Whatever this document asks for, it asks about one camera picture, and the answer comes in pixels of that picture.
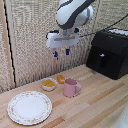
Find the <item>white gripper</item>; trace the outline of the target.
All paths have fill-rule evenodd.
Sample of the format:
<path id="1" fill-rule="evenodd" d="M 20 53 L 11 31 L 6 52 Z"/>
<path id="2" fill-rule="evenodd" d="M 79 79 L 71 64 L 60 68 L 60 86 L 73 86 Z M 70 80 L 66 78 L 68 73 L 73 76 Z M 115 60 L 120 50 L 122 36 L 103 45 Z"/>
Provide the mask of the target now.
<path id="1" fill-rule="evenodd" d="M 46 46 L 50 49 L 58 47 L 72 46 L 79 42 L 79 33 L 64 32 L 60 34 L 59 30 L 50 31 L 47 36 Z M 70 48 L 66 49 L 66 55 L 70 54 Z M 58 52 L 55 49 L 53 52 L 54 58 L 58 59 Z"/>

